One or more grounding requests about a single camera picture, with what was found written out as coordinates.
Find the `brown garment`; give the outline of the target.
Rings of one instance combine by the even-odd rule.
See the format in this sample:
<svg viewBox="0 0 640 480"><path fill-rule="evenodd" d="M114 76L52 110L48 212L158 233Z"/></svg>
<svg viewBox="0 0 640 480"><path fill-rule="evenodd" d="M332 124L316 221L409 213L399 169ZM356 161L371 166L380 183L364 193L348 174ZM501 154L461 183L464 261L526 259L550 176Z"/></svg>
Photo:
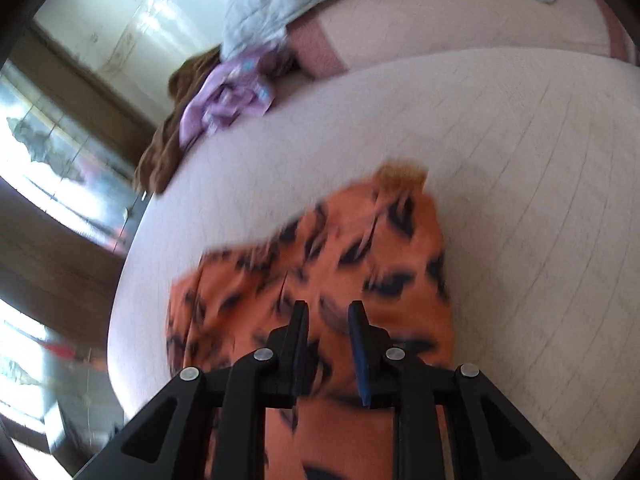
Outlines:
<svg viewBox="0 0 640 480"><path fill-rule="evenodd" d="M201 90L210 72L220 63L220 46L185 60L169 77L168 96L174 108L152 136L134 172L137 192L162 194L183 159L180 122L186 106Z"/></svg>

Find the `orange black floral garment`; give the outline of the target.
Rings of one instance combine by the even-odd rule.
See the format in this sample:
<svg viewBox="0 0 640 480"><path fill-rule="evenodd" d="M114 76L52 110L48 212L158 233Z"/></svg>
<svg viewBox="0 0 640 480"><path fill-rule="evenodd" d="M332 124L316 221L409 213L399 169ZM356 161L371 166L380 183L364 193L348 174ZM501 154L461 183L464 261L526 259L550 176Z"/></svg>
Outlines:
<svg viewBox="0 0 640 480"><path fill-rule="evenodd" d="M393 416L357 393L347 310L361 301L371 324L428 364L450 367L454 329L444 241L427 172L386 162L372 176L320 200L256 245L206 252L172 286L167 313L171 373L232 365L309 309L319 366L311 392L266 421L270 479L387 479Z"/></svg>

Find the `purple crumpled garment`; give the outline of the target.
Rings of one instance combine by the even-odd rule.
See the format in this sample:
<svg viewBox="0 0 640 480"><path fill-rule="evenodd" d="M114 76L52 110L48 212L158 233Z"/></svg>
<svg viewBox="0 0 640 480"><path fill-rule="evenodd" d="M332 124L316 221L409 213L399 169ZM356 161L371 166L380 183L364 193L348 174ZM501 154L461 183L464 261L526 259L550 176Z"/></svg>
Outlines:
<svg viewBox="0 0 640 480"><path fill-rule="evenodd" d="M264 116L276 98L273 81L292 63L284 44L269 41L216 66L183 112L180 150L204 134L228 129L241 116Z"/></svg>

